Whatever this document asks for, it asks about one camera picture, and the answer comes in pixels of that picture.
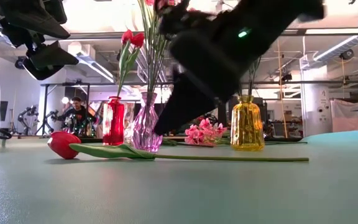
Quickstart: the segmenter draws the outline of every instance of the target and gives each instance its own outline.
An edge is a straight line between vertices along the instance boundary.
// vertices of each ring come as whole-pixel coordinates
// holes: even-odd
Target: red tulip
[[[81,143],[81,140],[74,134],[57,131],[50,135],[49,148],[64,159],[74,159],[78,152],[70,148],[71,143]]]
[[[145,0],[145,2],[146,2],[146,5],[148,5],[148,6],[153,6],[154,5],[154,0]]]
[[[132,36],[133,36],[132,31],[131,31],[131,30],[127,30],[127,31],[122,35],[122,37],[121,37],[121,43],[122,43],[122,44],[126,44],[128,40],[131,41]]]
[[[144,34],[138,33],[131,38],[131,44],[135,45],[135,47],[142,47],[144,41]]]

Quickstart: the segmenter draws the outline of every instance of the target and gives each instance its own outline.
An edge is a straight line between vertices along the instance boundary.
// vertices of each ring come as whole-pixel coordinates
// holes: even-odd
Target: red vase
[[[103,107],[103,144],[118,146],[124,143],[124,105],[121,97],[110,96]]]

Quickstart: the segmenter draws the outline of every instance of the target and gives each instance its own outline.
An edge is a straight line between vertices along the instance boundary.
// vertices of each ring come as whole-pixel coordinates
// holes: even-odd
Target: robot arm
[[[51,77],[64,65],[79,62],[57,41],[44,44],[44,35],[69,38],[61,26],[66,21],[62,0],[0,0],[0,37],[13,47],[27,47],[23,66],[37,80]]]
[[[303,22],[324,17],[322,0],[240,0],[233,10],[214,18],[188,12],[188,3],[168,6],[155,1],[160,33],[172,40],[170,55],[185,68],[183,73],[173,71],[176,81],[155,126],[157,134],[226,103],[252,62],[297,17]]]

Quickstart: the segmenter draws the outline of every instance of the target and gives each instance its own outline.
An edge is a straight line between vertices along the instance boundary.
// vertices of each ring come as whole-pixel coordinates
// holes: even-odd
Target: white curtain
[[[333,132],[358,130],[358,111],[352,111],[354,107],[358,107],[358,103],[331,100]]]

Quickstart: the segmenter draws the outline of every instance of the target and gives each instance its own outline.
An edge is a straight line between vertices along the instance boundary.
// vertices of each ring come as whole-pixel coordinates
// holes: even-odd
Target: yellow glass vase
[[[231,146],[237,151],[261,151],[265,147],[263,124],[253,96],[239,97],[231,115]]]

